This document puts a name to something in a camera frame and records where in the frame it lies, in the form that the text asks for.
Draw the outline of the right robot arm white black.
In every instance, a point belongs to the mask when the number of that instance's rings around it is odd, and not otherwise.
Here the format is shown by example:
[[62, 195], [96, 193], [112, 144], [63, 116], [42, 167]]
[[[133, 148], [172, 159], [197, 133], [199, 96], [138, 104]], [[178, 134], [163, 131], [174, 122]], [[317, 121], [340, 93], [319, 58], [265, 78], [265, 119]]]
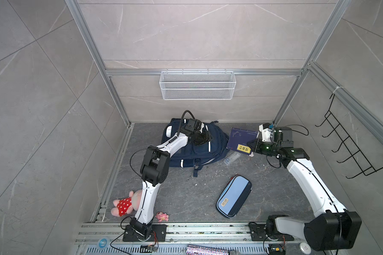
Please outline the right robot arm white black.
[[285, 215], [269, 216], [267, 235], [290, 235], [306, 241], [315, 251], [353, 248], [362, 219], [333, 195], [305, 150], [293, 146], [292, 132], [288, 126], [261, 124], [257, 138], [247, 146], [254, 153], [276, 158], [294, 177], [311, 205], [314, 219], [304, 222]]

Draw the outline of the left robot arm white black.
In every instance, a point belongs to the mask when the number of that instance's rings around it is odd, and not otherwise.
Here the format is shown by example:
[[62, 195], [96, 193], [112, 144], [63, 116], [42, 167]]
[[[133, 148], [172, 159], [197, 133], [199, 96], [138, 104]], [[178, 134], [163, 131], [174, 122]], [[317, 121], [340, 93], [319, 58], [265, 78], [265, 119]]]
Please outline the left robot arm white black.
[[142, 195], [139, 209], [130, 220], [131, 229], [137, 238], [146, 241], [152, 234], [154, 205], [161, 184], [169, 173], [171, 157], [189, 143], [201, 145], [211, 139], [207, 125], [196, 119], [180, 122], [177, 132], [166, 142], [146, 149], [140, 168]]

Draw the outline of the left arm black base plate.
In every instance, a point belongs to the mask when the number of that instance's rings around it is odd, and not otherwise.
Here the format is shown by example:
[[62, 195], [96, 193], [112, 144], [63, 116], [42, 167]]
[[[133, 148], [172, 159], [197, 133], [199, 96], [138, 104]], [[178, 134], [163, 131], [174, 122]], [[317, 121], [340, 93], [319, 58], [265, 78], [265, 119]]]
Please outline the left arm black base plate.
[[130, 225], [126, 225], [122, 241], [123, 242], [164, 242], [166, 240], [167, 225], [153, 224], [149, 237], [141, 237]]

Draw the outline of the dark purple notebook yellow label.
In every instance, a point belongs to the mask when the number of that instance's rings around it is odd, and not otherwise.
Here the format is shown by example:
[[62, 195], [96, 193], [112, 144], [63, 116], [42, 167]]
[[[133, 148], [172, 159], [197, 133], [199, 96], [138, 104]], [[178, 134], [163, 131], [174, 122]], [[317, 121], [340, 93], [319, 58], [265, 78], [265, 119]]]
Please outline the dark purple notebook yellow label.
[[247, 144], [258, 138], [258, 135], [258, 131], [243, 130], [233, 127], [230, 132], [227, 149], [244, 155], [251, 155], [252, 149]]

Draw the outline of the navy blue student backpack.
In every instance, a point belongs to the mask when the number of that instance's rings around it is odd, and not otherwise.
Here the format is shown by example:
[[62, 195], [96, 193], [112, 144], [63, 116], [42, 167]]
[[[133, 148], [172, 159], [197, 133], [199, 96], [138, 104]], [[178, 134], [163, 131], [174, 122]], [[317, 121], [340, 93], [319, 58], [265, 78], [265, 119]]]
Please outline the navy blue student backpack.
[[[186, 119], [172, 119], [164, 129], [162, 142], [165, 143], [175, 136], [180, 131], [180, 126], [186, 121]], [[227, 149], [229, 136], [215, 122], [204, 124], [208, 127], [211, 134], [211, 141], [209, 143], [200, 146], [187, 143], [186, 146], [180, 148], [176, 153], [171, 153], [170, 157], [164, 156], [162, 163], [159, 162], [160, 158], [157, 158], [155, 162], [158, 165], [158, 169], [166, 171], [169, 167], [192, 167], [194, 169], [193, 177], [197, 177], [199, 171], [205, 165], [224, 159], [229, 152]]]

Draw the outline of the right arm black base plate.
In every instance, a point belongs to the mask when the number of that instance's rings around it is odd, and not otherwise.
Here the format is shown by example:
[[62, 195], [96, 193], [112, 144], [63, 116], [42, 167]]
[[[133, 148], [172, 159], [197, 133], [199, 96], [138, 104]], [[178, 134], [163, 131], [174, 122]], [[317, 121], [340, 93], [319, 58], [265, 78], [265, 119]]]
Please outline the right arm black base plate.
[[272, 223], [249, 222], [249, 233], [252, 241], [294, 241], [291, 235], [282, 234], [276, 230]]

